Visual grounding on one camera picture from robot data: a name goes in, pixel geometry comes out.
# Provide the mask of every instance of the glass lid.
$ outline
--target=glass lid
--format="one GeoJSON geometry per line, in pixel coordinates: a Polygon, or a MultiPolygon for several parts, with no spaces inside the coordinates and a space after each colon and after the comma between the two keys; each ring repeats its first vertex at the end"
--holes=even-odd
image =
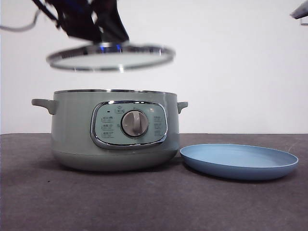
{"type": "Polygon", "coordinates": [[[129,43],[99,43],[51,54],[51,67],[74,71],[120,71],[165,64],[175,52],[158,46],[135,46],[129,43]]]}

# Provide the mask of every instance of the pot base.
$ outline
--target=pot base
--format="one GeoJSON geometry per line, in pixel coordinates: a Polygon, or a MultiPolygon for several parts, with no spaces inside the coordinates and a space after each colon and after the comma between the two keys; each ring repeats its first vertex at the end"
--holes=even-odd
{"type": "Polygon", "coordinates": [[[153,167],[172,159],[177,150],[164,150],[155,153],[128,155],[83,155],[52,151],[62,164],[86,171],[128,171],[153,167]]]}

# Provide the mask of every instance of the plate rim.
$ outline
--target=plate rim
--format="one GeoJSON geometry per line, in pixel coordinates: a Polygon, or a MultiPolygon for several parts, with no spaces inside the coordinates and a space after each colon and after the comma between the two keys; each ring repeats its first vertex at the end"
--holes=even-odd
{"type": "Polygon", "coordinates": [[[262,168],[262,169],[269,168],[269,169],[272,169],[272,168],[282,168],[282,167],[294,166],[294,165],[297,165],[298,162],[299,162],[298,157],[297,157],[296,155],[293,155],[293,154],[289,153],[289,152],[281,151],[281,150],[274,149],[274,148],[266,148],[266,147],[261,147],[261,146],[253,146],[253,145],[246,145],[246,144],[234,144],[234,143],[201,143],[201,144],[188,145],[188,146],[185,146],[185,147],[183,147],[183,148],[180,149],[180,154],[181,154],[181,156],[184,156],[185,158],[189,158],[189,159],[195,160],[195,161],[200,161],[200,162],[204,162],[204,163],[208,163],[208,164],[212,164],[212,165],[220,165],[220,166],[225,166],[225,167],[238,167],[238,168],[253,168],[253,169],[257,169],[257,168],[262,168]],[[272,167],[248,167],[248,166],[224,165],[224,164],[218,164],[218,163],[213,163],[213,162],[208,162],[208,161],[203,161],[203,160],[197,160],[197,159],[188,157],[188,156],[186,156],[186,155],[184,155],[184,154],[182,153],[182,150],[185,149],[185,148],[193,147],[193,146],[206,146],[206,145],[232,145],[232,146],[246,146],[246,147],[255,147],[255,148],[261,148],[261,149],[269,149],[269,150],[274,150],[274,151],[278,151],[278,152],[281,152],[281,153],[286,153],[286,154],[288,154],[288,155],[291,155],[291,156],[295,157],[296,161],[295,161],[294,163],[291,163],[291,164],[288,164],[288,165],[281,165],[281,166],[272,166],[272,167]]]}

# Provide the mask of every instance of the blue plate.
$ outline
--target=blue plate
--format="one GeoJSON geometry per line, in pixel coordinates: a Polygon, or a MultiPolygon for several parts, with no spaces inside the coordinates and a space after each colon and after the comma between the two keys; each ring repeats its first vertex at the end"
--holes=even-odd
{"type": "Polygon", "coordinates": [[[206,174],[237,180],[271,180],[294,170],[298,158],[275,149],[238,144],[198,144],[180,150],[185,163],[206,174]]]}

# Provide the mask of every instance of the control panel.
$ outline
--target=control panel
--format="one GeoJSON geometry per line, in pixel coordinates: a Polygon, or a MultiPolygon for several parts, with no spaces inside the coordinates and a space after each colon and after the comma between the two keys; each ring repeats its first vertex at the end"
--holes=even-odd
{"type": "Polygon", "coordinates": [[[91,138],[101,147],[153,144],[166,135],[166,113],[159,103],[108,101],[93,111],[91,138]]]}

